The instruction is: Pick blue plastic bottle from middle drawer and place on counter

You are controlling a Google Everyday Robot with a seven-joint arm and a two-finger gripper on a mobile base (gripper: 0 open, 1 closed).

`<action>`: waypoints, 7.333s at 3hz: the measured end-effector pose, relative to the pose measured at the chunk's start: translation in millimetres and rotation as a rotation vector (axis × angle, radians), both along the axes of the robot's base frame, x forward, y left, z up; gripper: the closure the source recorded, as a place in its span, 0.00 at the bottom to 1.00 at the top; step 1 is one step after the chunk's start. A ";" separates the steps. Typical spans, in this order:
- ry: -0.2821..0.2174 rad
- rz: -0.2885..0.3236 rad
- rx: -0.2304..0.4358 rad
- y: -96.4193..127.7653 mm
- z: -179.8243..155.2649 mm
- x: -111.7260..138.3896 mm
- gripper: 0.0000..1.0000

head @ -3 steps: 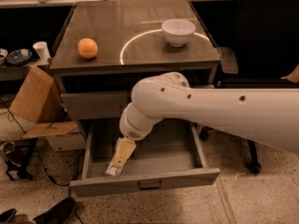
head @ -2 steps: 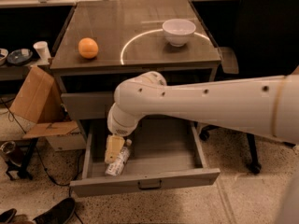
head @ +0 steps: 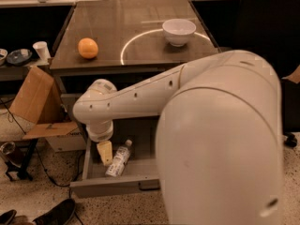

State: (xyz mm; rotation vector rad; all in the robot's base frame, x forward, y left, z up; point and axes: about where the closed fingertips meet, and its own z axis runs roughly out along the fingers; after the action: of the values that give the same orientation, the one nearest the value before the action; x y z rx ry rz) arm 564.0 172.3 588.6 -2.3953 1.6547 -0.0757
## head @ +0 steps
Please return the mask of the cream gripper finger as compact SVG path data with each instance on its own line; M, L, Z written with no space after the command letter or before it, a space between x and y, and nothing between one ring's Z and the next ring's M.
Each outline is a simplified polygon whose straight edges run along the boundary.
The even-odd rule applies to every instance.
M113 163L113 146L110 141L99 142L97 151L104 166L109 166Z

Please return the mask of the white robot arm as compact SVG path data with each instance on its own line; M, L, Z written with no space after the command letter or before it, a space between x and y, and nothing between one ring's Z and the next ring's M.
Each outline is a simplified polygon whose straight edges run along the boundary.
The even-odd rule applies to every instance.
M281 225L281 90L259 55L229 51L75 103L89 137L113 119L158 116L156 160L172 225Z

